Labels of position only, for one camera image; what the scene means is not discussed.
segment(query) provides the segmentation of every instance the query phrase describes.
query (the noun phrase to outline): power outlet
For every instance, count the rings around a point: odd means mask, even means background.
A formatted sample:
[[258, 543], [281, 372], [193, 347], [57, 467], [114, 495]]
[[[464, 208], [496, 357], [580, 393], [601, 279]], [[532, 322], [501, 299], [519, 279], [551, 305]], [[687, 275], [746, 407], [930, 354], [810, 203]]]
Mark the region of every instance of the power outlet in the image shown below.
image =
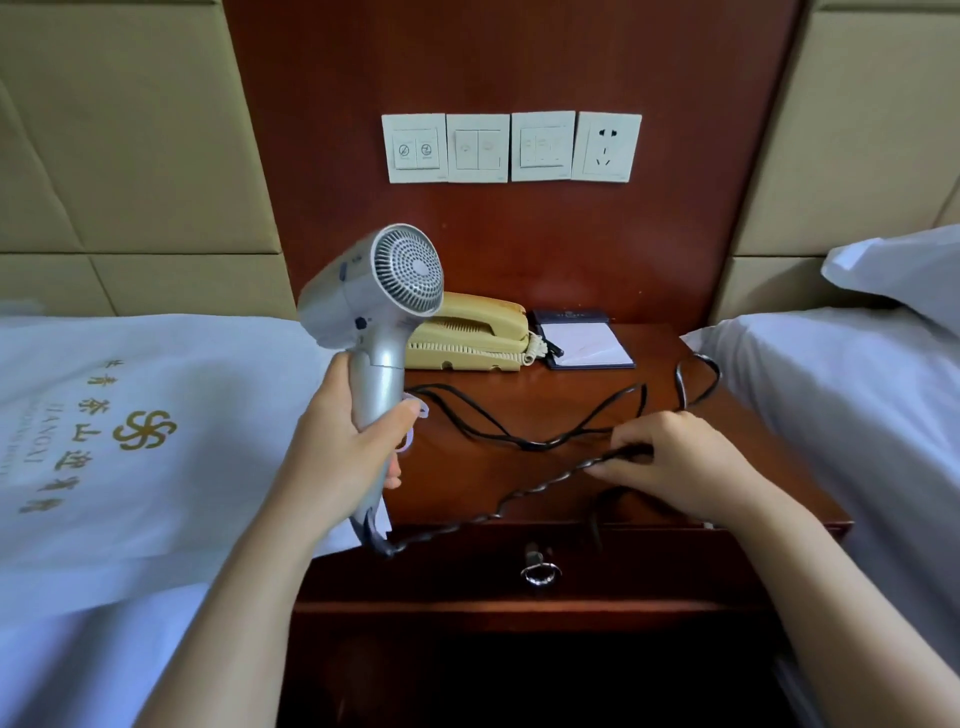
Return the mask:
[[588, 182], [628, 182], [641, 118], [636, 113], [581, 111], [571, 177]]

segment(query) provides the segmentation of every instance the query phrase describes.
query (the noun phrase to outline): silver hair dryer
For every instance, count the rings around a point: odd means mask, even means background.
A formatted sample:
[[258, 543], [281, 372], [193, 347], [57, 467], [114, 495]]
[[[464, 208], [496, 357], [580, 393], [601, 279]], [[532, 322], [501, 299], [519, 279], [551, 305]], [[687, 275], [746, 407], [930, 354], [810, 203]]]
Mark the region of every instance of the silver hair dryer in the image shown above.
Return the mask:
[[[444, 269], [412, 225], [372, 232], [327, 265], [300, 293], [303, 327], [325, 349], [351, 349], [353, 423], [363, 429], [403, 397], [407, 340], [444, 302]], [[350, 517], [361, 543], [391, 555], [374, 527], [388, 462]]]

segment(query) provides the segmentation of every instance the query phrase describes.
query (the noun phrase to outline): telephone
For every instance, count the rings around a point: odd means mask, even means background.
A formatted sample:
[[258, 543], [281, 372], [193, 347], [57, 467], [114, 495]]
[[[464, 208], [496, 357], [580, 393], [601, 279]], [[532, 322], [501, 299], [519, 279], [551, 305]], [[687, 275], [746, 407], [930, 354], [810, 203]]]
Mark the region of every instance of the telephone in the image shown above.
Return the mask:
[[444, 292], [437, 314], [420, 324], [407, 343], [407, 369], [516, 372], [543, 356], [518, 303]]

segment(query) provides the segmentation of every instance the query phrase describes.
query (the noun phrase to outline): pillowcase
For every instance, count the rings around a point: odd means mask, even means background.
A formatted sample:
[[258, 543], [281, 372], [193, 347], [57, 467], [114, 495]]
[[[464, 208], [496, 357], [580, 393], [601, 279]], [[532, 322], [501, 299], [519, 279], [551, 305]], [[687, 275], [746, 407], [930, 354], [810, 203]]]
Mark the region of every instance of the pillowcase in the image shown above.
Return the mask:
[[840, 288], [908, 305], [960, 336], [960, 225], [834, 248], [821, 273]]

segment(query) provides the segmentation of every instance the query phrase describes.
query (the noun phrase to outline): drawer handle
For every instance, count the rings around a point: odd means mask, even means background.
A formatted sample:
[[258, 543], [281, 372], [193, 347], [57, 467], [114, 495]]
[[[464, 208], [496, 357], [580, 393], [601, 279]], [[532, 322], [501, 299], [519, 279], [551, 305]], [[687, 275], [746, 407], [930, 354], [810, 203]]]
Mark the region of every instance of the drawer handle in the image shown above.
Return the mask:
[[525, 559], [527, 565], [520, 572], [520, 576], [531, 586], [548, 587], [557, 580], [558, 576], [564, 575], [560, 567], [543, 559], [543, 554], [537, 551], [536, 544], [530, 544], [527, 547]]

